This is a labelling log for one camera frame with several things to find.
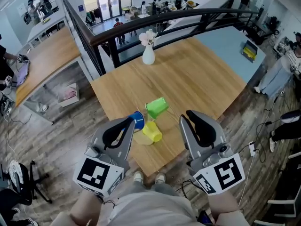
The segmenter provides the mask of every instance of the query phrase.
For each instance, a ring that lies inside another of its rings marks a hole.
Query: glass door
[[[120,15],[119,0],[110,0],[112,17]]]
[[[102,12],[103,20],[111,18],[111,7],[108,0],[99,0],[100,10]]]

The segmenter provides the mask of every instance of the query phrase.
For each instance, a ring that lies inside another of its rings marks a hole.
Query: green cup
[[[161,113],[169,108],[169,104],[166,102],[164,97],[161,97],[150,103],[146,103],[145,108],[152,118],[157,119]]]

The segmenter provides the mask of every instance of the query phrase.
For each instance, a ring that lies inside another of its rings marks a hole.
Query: blue cup
[[[140,111],[136,111],[133,114],[129,115],[135,121],[135,129],[142,130],[145,124],[144,116],[141,114]]]

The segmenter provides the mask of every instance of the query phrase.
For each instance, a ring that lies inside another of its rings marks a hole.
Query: black railing
[[[163,22],[175,20],[178,18],[200,16],[199,21],[196,23],[186,24],[180,27],[174,27],[172,29],[159,32],[158,37],[173,32],[177,32],[179,30],[193,28],[193,30],[187,33],[186,35],[175,37],[173,39],[170,39],[166,42],[162,42],[154,46],[153,49],[155,50],[165,45],[171,44],[173,42],[186,39],[203,32],[207,32],[223,27],[235,26],[237,29],[243,30],[248,26],[249,23],[252,22],[252,20],[254,20],[255,17],[257,17],[256,14],[258,14],[258,12],[242,11],[242,10],[230,9],[230,8],[206,8],[206,9],[182,10],[182,11],[175,11],[175,12],[158,14],[158,15],[153,15],[145,18],[136,19],[131,22],[125,23],[122,26],[118,26],[109,29],[107,31],[104,31],[98,35],[93,35],[92,32],[86,26],[86,24],[82,21],[80,16],[72,8],[68,0],[63,0],[63,2],[74,24],[74,28],[77,31],[79,38],[81,39],[84,45],[85,50],[89,54],[94,66],[96,67],[100,75],[106,73],[98,49],[98,47],[104,43],[107,43],[109,46],[111,59],[113,61],[115,68],[118,68],[119,66],[137,57],[140,57],[143,54],[143,51],[137,52],[134,55],[120,61],[119,58],[120,53],[123,53],[141,44],[141,42],[138,40],[128,45],[124,45],[120,48],[117,48],[116,38],[120,37],[123,34],[133,32],[135,30],[144,27],[148,27],[152,24],[162,24]],[[226,4],[226,6],[230,7],[232,6],[232,4],[233,4],[233,0],[230,0],[228,4]]]

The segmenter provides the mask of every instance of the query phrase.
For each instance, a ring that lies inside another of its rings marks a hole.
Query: chair
[[[20,202],[21,204],[31,205],[32,200],[37,199],[37,197],[34,195],[34,191],[36,191],[46,202],[52,203],[52,200],[47,199],[37,187],[37,184],[41,183],[44,179],[48,178],[49,174],[45,174],[41,178],[34,180],[33,173],[32,173],[33,165],[35,165],[35,162],[31,161],[30,177],[28,177],[27,168],[23,164],[20,164],[22,176],[23,176],[23,184],[20,183],[19,176],[17,173],[15,173],[15,179],[17,185],[14,185],[14,183],[12,183],[13,189],[17,192],[19,196],[22,197],[23,201]]]

